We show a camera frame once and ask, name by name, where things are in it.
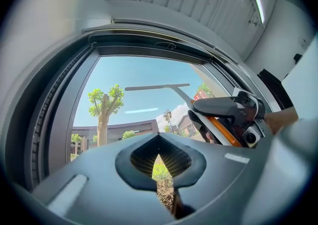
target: street lamp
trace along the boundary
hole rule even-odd
[[[174,133],[173,128],[172,128],[172,124],[171,124],[171,121],[170,121],[171,111],[169,111],[169,109],[167,109],[167,111],[163,113],[163,117],[164,117],[164,119],[168,122],[168,124],[169,124],[169,126],[170,126],[170,128],[171,128],[172,133]]]

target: sky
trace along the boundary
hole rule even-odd
[[[202,79],[190,64],[145,57],[102,57],[92,71],[76,111],[74,126],[97,126],[97,117],[91,116],[92,106],[87,94],[95,88],[108,93],[115,84],[123,89],[129,86],[189,83],[181,89],[193,98]],[[125,124],[156,119],[160,131],[167,122],[163,113],[172,111],[171,123],[177,124],[188,111],[185,102],[169,88],[124,91],[124,106],[109,117],[108,125]]]

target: red sign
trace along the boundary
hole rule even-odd
[[[203,89],[198,91],[197,94],[194,96],[195,100],[206,99],[206,98],[208,98],[208,96]]]

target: person's hand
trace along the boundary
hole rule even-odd
[[[294,107],[265,114],[264,120],[273,134],[276,134],[281,128],[291,125],[298,120],[298,115]]]

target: tree trunk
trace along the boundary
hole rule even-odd
[[[108,117],[99,115],[97,125],[97,145],[103,146],[107,144],[107,124]]]
[[[77,157],[78,155],[78,142],[75,142],[75,158]]]

